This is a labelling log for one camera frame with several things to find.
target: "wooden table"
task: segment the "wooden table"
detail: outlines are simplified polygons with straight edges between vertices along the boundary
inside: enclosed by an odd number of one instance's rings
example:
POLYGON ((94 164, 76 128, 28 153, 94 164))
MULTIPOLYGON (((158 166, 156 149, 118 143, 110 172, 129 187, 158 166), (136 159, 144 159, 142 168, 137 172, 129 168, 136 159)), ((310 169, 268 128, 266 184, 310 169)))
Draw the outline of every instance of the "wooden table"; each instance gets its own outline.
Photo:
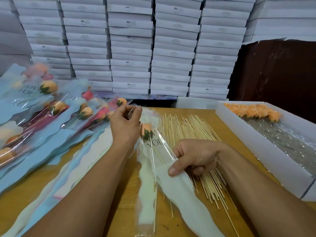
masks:
MULTIPOLYGON (((243 143, 230 131, 230 129, 215 115, 214 110, 199 109, 175 109, 175 108, 155 108, 161 115, 164 113, 186 117, 196 114, 204 118, 213 128, 223 142, 226 142, 238 150, 242 155, 255 164, 259 170, 276 179, 265 169, 265 167, 255 158, 255 156, 243 145, 243 143)), ((25 180, 18 183, 11 190, 0 196, 0 235, 5 233, 14 223, 19 213, 33 200, 37 198, 42 188, 54 179, 61 167, 68 162, 73 153, 82 147, 82 143, 73 147, 69 153, 62 157, 61 162, 56 166, 44 166, 31 173, 25 180)), ((124 169, 119 186, 114 196, 108 221, 105 226, 104 236, 107 237, 132 237, 135 231, 135 203, 140 187, 138 172, 140 164, 136 163, 136 154, 128 161, 124 169)), ((220 231, 226 237, 235 237, 236 234, 227 218, 227 215, 220 205, 220 210, 215 204, 211 204, 205 197, 200 182, 198 184, 198 198, 205 204, 220 231)), ((237 206, 237 210, 232 203, 227 200, 228 213, 239 233, 240 237, 258 236, 243 208, 238 203, 234 194, 230 195, 237 206)), ((308 203, 316 209, 316 203, 308 203)), ((174 218, 171 215, 170 203, 163 199, 158 193, 156 236, 157 237, 191 237, 196 236, 184 223, 179 211, 173 205, 174 218)))

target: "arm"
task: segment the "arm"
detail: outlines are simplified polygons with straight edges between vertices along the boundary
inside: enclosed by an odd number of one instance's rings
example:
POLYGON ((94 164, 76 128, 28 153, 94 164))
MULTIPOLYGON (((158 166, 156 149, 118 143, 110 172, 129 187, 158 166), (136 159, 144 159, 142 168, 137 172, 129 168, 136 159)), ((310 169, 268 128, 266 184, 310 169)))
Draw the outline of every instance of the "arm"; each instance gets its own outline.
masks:
POLYGON ((102 236, 105 222, 127 158, 139 137, 137 108, 131 120, 124 118, 132 106, 121 106, 111 116, 113 144, 83 179, 23 237, 102 236))
POLYGON ((174 176, 193 165, 201 174, 218 168, 262 237, 312 237, 316 211, 278 185, 232 147, 205 140, 182 140, 174 149, 174 176))

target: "dark brown wall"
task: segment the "dark brown wall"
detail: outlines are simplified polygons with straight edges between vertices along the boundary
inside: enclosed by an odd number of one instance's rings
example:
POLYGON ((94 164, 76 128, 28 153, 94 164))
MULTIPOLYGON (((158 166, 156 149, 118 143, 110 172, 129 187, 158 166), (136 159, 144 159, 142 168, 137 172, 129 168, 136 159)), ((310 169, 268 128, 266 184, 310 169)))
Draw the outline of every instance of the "dark brown wall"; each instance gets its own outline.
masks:
POLYGON ((266 101, 316 123, 316 42, 243 45, 229 89, 230 100, 266 101))

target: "hand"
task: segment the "hand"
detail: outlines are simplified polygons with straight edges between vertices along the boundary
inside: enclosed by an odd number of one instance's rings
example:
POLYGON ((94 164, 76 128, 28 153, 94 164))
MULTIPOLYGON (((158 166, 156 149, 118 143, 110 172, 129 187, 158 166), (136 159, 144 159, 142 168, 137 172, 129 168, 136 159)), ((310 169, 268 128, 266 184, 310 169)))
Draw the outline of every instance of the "hand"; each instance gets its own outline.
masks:
POLYGON ((132 105, 122 105, 110 117, 113 145, 133 150, 139 138, 139 119, 142 108, 132 105), (127 120, 125 116, 134 109, 132 118, 127 120))
POLYGON ((192 166, 194 175, 217 168, 219 157, 232 149, 221 141, 183 139, 180 140, 173 152, 179 158, 168 170, 170 176, 176 176, 188 166, 192 166))

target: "cellophane wrap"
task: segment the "cellophane wrap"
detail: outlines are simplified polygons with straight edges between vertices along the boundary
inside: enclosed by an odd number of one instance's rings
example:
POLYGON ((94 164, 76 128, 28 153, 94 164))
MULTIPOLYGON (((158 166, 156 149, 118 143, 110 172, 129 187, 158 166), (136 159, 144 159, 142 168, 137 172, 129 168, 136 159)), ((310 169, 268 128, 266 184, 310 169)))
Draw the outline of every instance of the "cellophane wrap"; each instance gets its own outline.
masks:
POLYGON ((136 236, 153 236, 156 222, 156 199, 159 189, 153 169, 176 159, 159 130, 162 119, 153 110, 143 108, 137 160, 141 187, 136 201, 136 236))

